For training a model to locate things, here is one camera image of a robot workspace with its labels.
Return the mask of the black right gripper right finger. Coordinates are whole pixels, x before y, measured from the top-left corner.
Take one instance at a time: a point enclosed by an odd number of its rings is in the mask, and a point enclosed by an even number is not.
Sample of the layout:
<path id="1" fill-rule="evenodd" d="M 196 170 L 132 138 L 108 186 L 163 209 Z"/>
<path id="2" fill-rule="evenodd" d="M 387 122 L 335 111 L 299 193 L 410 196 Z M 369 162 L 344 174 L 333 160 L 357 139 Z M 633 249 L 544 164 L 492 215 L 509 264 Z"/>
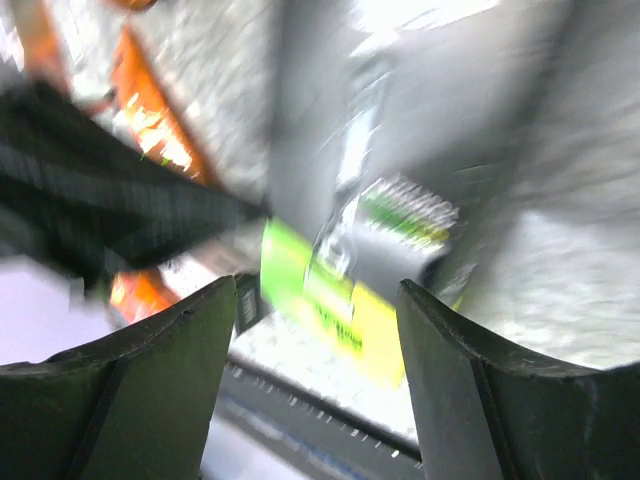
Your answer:
<path id="1" fill-rule="evenodd" d="M 398 330 L 427 478 L 635 479 L 639 367 L 516 344 L 401 283 Z"/>

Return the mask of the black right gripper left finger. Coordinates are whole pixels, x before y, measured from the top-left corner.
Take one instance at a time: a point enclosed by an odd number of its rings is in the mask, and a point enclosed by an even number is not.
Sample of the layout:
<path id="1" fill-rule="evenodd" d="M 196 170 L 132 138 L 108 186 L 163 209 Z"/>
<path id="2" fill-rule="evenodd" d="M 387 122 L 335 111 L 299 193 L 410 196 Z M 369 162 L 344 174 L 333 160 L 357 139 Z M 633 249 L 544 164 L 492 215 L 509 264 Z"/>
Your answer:
<path id="1" fill-rule="evenodd" d="M 40 363 L 1 369 L 5 479 L 195 479 L 236 318 L 222 277 Z"/>

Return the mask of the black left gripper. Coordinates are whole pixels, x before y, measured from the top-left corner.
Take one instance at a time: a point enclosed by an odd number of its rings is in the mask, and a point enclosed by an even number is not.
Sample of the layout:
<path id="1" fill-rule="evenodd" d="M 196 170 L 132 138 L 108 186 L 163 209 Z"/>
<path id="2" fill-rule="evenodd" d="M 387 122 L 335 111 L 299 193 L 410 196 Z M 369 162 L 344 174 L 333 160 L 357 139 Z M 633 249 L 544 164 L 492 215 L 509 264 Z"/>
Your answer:
<path id="1" fill-rule="evenodd" d="M 45 82 L 1 93 L 1 254 L 84 281 L 154 267 L 263 210 L 161 166 Z"/>

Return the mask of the orange razor blister pack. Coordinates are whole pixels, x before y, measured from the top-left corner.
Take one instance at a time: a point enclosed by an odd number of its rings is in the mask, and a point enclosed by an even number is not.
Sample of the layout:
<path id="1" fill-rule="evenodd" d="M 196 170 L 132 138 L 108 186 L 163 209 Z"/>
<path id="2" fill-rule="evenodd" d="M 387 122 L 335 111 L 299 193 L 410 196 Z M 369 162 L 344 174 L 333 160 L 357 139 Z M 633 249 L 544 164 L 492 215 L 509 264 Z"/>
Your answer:
<path id="1" fill-rule="evenodd" d="M 158 267 L 118 273 L 112 282 L 110 303 L 131 325 L 160 313 L 180 301 L 164 283 Z"/>

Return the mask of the orange wooden shelf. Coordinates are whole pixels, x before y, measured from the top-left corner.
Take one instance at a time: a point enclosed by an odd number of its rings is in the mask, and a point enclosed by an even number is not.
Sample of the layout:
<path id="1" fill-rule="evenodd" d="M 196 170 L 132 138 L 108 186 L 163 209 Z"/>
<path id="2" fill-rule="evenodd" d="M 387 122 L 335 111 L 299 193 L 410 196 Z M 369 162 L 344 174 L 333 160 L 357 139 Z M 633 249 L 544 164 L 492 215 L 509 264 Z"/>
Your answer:
<path id="1" fill-rule="evenodd" d="M 13 1 L 17 29 L 28 72 L 49 81 L 63 95 L 75 97 L 91 116 L 113 110 L 114 121 L 131 132 L 145 158 L 162 164 L 206 186 L 222 182 L 188 126 L 183 121 L 156 75 L 145 49 L 127 19 L 118 25 L 111 41 L 98 35 L 98 42 L 110 48 L 107 82 L 103 90 L 79 97 L 79 77 L 71 72 L 70 52 L 84 48 L 84 40 L 63 36 L 58 29 L 51 1 Z"/>

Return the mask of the black green razor box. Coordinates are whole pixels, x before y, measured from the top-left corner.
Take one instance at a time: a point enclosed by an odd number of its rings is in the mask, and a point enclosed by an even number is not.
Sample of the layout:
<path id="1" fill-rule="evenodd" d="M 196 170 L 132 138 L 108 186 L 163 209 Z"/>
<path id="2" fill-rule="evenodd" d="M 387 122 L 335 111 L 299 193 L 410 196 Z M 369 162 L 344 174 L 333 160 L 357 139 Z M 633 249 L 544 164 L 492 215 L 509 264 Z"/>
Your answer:
<path id="1" fill-rule="evenodd" d="M 401 281 L 430 286 L 530 115 L 571 1 L 288 1 L 261 289 L 398 386 Z"/>

